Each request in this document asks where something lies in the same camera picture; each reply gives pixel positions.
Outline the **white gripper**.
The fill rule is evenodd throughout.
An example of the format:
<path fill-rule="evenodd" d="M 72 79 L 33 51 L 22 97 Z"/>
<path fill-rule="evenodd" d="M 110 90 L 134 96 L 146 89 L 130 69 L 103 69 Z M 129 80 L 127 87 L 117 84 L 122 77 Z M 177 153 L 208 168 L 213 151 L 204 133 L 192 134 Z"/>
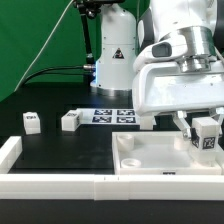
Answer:
<path fill-rule="evenodd" d="M 173 122 L 190 140 L 185 111 L 220 107 L 213 118 L 219 125 L 224 121 L 224 65 L 216 61 L 208 72 L 182 73 L 176 62 L 148 64 L 134 78 L 132 100 L 139 116 L 176 111 Z"/>

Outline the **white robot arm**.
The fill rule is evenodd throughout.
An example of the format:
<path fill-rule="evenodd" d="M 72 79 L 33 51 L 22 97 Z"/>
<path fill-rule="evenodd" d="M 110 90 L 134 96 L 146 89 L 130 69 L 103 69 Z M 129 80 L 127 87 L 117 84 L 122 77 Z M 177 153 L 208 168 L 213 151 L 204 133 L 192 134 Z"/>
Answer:
<path fill-rule="evenodd" d="M 101 4 L 101 56 L 91 89 L 130 93 L 140 127 L 170 114 L 187 139 L 186 116 L 224 108 L 224 0 L 150 0 L 140 19 L 115 0 Z"/>

